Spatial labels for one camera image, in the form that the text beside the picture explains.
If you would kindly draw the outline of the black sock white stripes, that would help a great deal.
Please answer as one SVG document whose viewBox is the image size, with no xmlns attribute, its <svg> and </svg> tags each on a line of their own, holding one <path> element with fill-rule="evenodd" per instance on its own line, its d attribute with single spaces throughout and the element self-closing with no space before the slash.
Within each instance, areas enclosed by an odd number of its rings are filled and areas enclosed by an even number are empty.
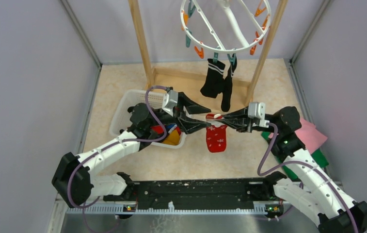
<svg viewBox="0 0 367 233">
<path fill-rule="evenodd" d="M 237 57 L 234 57 L 234 62 L 230 64 L 230 67 L 227 72 L 227 76 L 224 79 L 223 85 L 223 98 L 221 103 L 221 110 L 223 112 L 228 112 L 231 107 L 231 97 L 232 97 L 232 90 L 233 90 L 233 76 L 234 72 L 237 68 Z"/>
</svg>

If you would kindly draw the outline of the red Santa snowflake sock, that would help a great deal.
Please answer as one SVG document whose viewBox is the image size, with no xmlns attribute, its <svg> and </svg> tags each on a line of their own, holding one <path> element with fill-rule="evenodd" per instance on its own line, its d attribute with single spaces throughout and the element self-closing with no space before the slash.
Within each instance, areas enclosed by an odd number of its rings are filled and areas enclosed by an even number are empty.
<svg viewBox="0 0 367 233">
<path fill-rule="evenodd" d="M 206 143 L 209 152 L 218 153 L 226 150 L 226 128 L 227 125 L 220 123 L 218 119 L 222 119 L 220 114 L 207 114 L 206 120 L 211 125 L 206 128 Z"/>
</svg>

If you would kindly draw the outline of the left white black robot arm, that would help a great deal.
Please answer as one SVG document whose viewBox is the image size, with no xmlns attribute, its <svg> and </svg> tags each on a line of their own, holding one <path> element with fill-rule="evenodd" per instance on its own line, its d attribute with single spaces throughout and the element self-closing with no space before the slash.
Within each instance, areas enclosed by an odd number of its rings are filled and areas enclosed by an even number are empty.
<svg viewBox="0 0 367 233">
<path fill-rule="evenodd" d="M 143 103 L 128 109 L 131 125 L 108 143 L 88 152 L 63 155 L 51 183 L 70 208 L 86 208 L 90 197 L 107 195 L 128 200 L 133 195 L 133 182 L 123 174 L 99 177 L 103 169 L 121 158 L 137 153 L 152 143 L 163 142 L 166 125 L 176 124 L 184 134 L 191 134 L 211 124 L 190 116 L 210 113 L 211 110 L 187 97 L 183 92 L 168 88 L 163 95 L 162 107 L 149 104 L 149 94 Z"/>
</svg>

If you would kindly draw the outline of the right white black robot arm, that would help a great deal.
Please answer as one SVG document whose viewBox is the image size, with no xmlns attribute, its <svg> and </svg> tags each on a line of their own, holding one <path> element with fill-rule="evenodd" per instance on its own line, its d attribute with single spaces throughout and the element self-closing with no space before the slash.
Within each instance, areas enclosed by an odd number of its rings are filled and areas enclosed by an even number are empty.
<svg viewBox="0 0 367 233">
<path fill-rule="evenodd" d="M 262 186 L 263 196 L 289 202 L 321 233 L 364 233 L 367 202 L 357 202 L 346 194 L 313 159 L 295 133 L 302 126 L 297 108 L 287 106 L 274 114 L 264 111 L 263 103 L 251 102 L 216 118 L 240 133 L 273 134 L 257 169 L 258 176 L 273 179 Z"/>
</svg>

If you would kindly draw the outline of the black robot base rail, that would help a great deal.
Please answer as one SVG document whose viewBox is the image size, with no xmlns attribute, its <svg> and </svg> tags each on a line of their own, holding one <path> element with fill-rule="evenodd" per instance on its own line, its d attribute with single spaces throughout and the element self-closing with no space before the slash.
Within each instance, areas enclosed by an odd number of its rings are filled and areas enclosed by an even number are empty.
<svg viewBox="0 0 367 233">
<path fill-rule="evenodd" d="M 269 217 L 284 213 L 272 178 L 139 181 L 119 196 L 104 201 L 124 204 L 124 210 L 175 210 L 178 212 L 224 213 L 255 211 Z"/>
</svg>

